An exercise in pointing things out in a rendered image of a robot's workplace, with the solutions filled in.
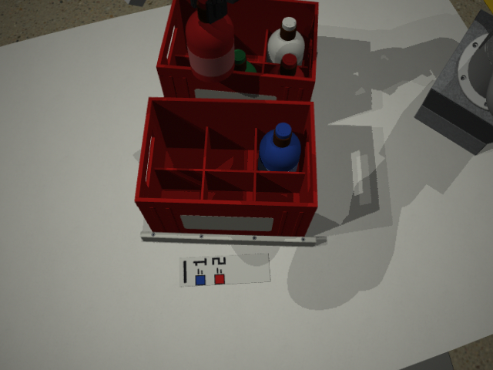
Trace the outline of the red crate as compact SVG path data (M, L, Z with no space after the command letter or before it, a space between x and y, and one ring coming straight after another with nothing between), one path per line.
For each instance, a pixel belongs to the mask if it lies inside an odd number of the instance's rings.
M234 27L235 49L242 49L246 53L246 60L261 73L233 71L221 82L203 82L191 71L186 23L196 10L190 0L172 2L156 64L164 97L310 102L316 80L317 38L304 14L291 0L227 2L227 14ZM264 62L266 44L271 34L280 29L286 17L297 21L297 31L304 38L304 57L302 66L298 67L305 77L266 74L279 64L267 60Z
M279 123L300 141L297 172L258 170L260 141ZM135 203L152 232L304 237L316 147L283 100L149 97Z

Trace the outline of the green bottle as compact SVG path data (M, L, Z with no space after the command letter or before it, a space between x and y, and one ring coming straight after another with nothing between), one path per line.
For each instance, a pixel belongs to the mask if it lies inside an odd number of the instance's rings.
M247 61L246 53L241 49L235 50L234 70L244 72L257 72L255 67Z

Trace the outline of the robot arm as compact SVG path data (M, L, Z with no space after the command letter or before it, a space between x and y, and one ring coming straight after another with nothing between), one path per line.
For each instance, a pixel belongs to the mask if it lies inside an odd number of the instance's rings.
M458 62L457 77L464 96L493 115L493 29L465 48Z

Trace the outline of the white paper pick list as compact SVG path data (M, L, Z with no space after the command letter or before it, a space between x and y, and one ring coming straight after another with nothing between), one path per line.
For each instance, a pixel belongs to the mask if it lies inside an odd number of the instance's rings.
M181 257L179 286L270 282L268 254Z

